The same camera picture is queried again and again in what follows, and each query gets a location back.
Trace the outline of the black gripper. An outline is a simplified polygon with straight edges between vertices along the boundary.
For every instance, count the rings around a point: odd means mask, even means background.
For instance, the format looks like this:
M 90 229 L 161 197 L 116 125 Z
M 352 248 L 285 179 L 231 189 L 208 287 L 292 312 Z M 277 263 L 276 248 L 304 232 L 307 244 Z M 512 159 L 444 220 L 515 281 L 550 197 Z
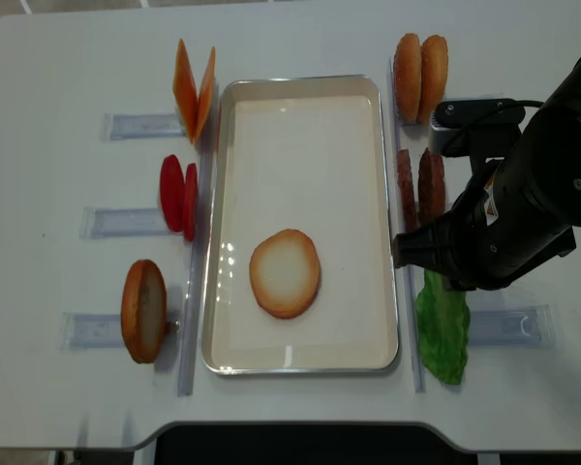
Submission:
M 505 288 L 575 248 L 572 227 L 541 207 L 504 161 L 485 163 L 448 212 L 391 242 L 395 268 L 436 269 L 460 290 Z

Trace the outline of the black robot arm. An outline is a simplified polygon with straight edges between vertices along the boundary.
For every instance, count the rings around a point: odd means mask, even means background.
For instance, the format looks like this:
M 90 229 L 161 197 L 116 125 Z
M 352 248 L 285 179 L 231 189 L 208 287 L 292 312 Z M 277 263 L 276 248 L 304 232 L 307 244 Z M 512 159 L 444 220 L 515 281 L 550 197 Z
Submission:
M 421 199 L 437 196 L 442 157 L 466 157 L 472 177 L 446 213 L 392 242 L 396 267 L 417 265 L 461 291 L 498 290 L 576 246 L 581 227 L 581 58 L 545 102 L 445 101 L 441 139 L 425 159 Z

